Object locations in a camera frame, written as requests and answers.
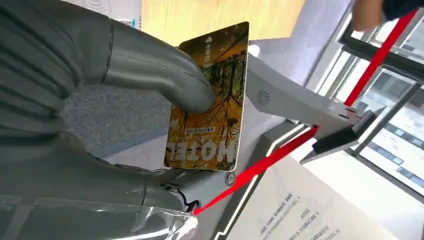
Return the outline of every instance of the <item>window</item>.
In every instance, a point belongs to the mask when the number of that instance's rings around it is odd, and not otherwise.
[[[424,90],[420,88],[412,99],[409,100],[409,103],[416,108],[421,108],[424,104]]]
[[[397,171],[398,171],[400,174],[402,174],[403,176],[407,177],[407,178],[410,178],[410,177],[412,177],[412,176],[414,175],[412,172],[410,172],[410,171],[406,170],[406,169],[405,169],[405,168],[403,168],[403,167],[399,167],[399,168],[397,169]]]
[[[417,147],[421,147],[423,145],[423,142],[421,140],[416,139],[416,138],[412,140],[412,143],[414,145],[416,145]]]
[[[356,109],[358,109],[359,111],[363,111],[365,112],[365,110],[368,108],[368,104],[363,103],[363,102],[359,102],[356,106]]]
[[[382,90],[383,87],[389,82],[390,76],[386,72],[381,73],[381,75],[375,80],[375,83],[372,85],[372,88],[375,90]]]
[[[402,159],[395,156],[393,153],[389,152],[388,150],[382,148],[381,146],[379,146],[375,142],[370,142],[368,144],[368,147],[370,149],[374,150],[375,152],[377,152],[378,154],[380,154],[381,156],[383,156],[384,158],[392,161],[393,163],[395,163],[397,165],[401,165],[402,163],[404,163],[404,161]]]
[[[424,180],[422,180],[421,178],[413,175],[411,178],[411,181],[418,184],[420,187],[424,188]]]
[[[410,172],[409,170],[407,170],[403,167],[399,167],[397,169],[397,171],[400,174],[402,174],[403,176],[409,178],[412,182],[414,182],[415,184],[417,184],[421,188],[424,188],[424,180],[421,177],[415,175],[414,173]]]
[[[401,165],[404,162],[403,160],[399,159],[398,157],[393,158],[392,161],[397,165]]]
[[[396,134],[396,135],[398,135],[398,136],[402,136],[404,133],[405,133],[405,132],[404,132],[404,131],[402,131],[402,130],[400,130],[400,129],[397,129],[396,131],[394,131],[394,134]]]
[[[424,63],[424,10],[420,9],[414,16],[406,30],[399,37],[390,50],[392,53],[418,63]],[[398,20],[386,22],[377,27],[373,32],[359,34],[356,31],[350,33],[350,37],[380,48],[395,27]]]
[[[402,80],[395,80],[393,84],[387,90],[387,93],[390,97],[399,98],[402,94],[404,94],[408,88],[411,87],[411,84]]]
[[[424,8],[420,9],[376,69],[353,106],[382,114],[363,135],[359,145],[346,150],[365,159],[370,168],[402,186],[424,203]],[[348,27],[339,43],[342,55],[330,68],[326,97],[343,103],[352,92],[376,52],[396,25],[387,22],[373,32]]]

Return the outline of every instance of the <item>tree illustration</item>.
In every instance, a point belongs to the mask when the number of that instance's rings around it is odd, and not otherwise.
[[[167,148],[165,152],[165,164],[174,168],[231,170],[236,164],[237,151],[227,155],[228,149],[238,146],[242,120],[242,105],[244,101],[245,74],[248,46],[248,25],[240,24],[228,30],[213,35],[210,62],[204,64],[204,38],[180,48],[193,57],[195,62],[201,63],[205,78],[215,90],[216,99],[206,113],[187,113],[177,106],[171,108],[171,121],[169,125],[168,143],[187,143],[186,156],[190,159],[177,161],[171,159],[177,149]],[[213,128],[213,132],[187,133],[186,130]],[[216,154],[210,160],[205,160],[202,151],[207,156],[212,149],[206,148],[214,143]],[[218,161],[220,148],[224,153]]]

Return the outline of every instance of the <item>gray robotic hand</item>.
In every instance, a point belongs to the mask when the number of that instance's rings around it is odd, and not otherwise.
[[[60,117],[82,84],[151,89],[204,112],[215,93],[188,55],[67,2],[3,0],[0,78],[0,239],[165,239],[190,219],[178,212],[199,204],[190,186],[210,172],[111,165]]]

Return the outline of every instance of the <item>red wire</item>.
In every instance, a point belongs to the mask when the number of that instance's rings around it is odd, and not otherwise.
[[[398,40],[399,36],[404,32],[405,28],[411,22],[412,18],[415,16],[417,11],[418,9],[399,19],[396,26],[394,26],[393,30],[391,31],[390,35],[387,37],[386,41],[375,53],[375,56],[371,59],[371,62],[369,63],[363,75],[360,77],[356,86],[353,88],[349,97],[347,97],[346,101],[344,102],[346,106],[351,107],[352,104],[354,104],[355,100],[359,97],[362,90],[365,88],[365,85],[376,72],[377,68],[382,64],[383,60],[389,54],[390,49],[396,43],[396,40]]]
[[[218,203],[228,195],[234,193],[237,189],[241,188],[245,184],[249,183],[254,176],[261,174],[267,170],[267,168],[271,167],[273,164],[290,154],[293,150],[297,149],[300,145],[306,143],[309,139],[311,139],[315,133],[317,132],[318,128],[314,127],[308,130],[307,132],[303,133],[299,137],[293,139],[292,141],[288,142],[286,145],[280,147],[275,152],[273,152],[270,156],[266,156],[259,160],[257,163],[255,163],[253,166],[246,169],[244,172],[242,172],[240,175],[237,176],[235,183],[232,187],[221,193],[219,196],[217,196],[214,200],[212,200],[210,203],[205,205],[203,208],[196,208],[194,210],[194,215],[198,215],[207,208],[213,206],[214,204]]]

